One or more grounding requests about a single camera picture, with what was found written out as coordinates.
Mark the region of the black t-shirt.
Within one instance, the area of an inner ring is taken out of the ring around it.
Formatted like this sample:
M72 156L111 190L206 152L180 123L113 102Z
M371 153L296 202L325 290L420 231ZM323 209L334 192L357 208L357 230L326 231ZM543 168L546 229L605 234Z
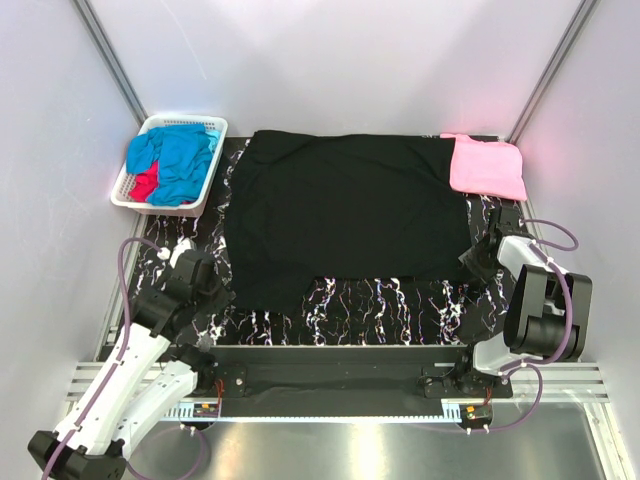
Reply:
M471 245L451 138L254 133L224 235L238 308L292 314L312 282L461 281Z

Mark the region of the blue t-shirt in basket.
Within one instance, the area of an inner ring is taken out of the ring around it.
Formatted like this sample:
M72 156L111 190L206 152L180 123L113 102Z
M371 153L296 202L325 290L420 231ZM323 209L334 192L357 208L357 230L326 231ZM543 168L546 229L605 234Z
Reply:
M203 124L155 127L131 140L126 155L126 172L136 177L158 162L157 189L146 203L177 207L195 202L203 185L220 133Z

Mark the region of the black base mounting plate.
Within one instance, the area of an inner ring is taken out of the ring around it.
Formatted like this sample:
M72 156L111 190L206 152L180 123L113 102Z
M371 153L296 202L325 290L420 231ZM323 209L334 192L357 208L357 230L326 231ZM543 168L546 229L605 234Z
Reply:
M437 382L446 393L478 397L482 388L503 384L464 372L468 352L452 346L218 346L210 351L217 378L223 382L231 368L238 385L255 383L259 393L272 387L351 390L372 389L376 381L400 388Z

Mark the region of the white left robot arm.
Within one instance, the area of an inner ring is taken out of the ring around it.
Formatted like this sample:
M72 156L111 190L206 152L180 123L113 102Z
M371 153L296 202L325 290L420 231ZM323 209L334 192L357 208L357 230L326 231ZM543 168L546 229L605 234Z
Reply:
M169 261L165 279L125 307L120 336L76 406L31 438L28 451L43 478L119 479L139 443L183 398L222 395L215 357L192 344L177 348L155 380L141 385L198 307L224 307L229 299L214 259L191 241L159 254Z

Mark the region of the red t-shirt in basket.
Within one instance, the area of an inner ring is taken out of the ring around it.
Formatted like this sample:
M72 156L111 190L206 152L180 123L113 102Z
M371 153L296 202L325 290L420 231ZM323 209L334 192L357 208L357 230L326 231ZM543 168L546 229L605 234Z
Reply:
M135 202L146 203L158 185L158 162L153 162L148 170L136 175L134 187L129 195Z

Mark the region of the aluminium frame rail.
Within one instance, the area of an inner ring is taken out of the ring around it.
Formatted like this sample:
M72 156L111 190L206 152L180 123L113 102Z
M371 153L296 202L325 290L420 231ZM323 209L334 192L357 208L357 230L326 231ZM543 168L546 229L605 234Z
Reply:
M302 422L302 423L461 423L469 408L493 407L500 403L525 409L541 403L606 403L605 385L597 368L579 363L567 371L559 368L529 369L515 373L508 385L480 390L478 397L463 397L432 382L410 383L408 388L384 387L376 381L372 389L295 389L272 387L261 393L255 383L238 385L228 368L223 375L221 396L186 396L172 404L162 419L186 423Z

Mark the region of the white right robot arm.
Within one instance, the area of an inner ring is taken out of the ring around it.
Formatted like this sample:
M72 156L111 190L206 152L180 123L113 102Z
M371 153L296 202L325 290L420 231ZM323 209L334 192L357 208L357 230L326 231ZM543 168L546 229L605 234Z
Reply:
M460 257L473 280L498 273L516 280L502 333L476 343L454 371L454 384L476 396L492 379L518 367L573 362L581 357L593 291L592 280L568 271L544 253L548 243L523 231L512 207L491 211L484 237Z

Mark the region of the folded pink t-shirt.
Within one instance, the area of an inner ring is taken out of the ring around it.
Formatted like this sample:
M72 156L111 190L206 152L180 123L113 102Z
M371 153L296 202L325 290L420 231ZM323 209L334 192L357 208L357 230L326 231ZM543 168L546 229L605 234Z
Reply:
M523 180L523 157L509 143L474 140L464 134L441 134L452 139L449 183L453 190L514 201L528 199Z

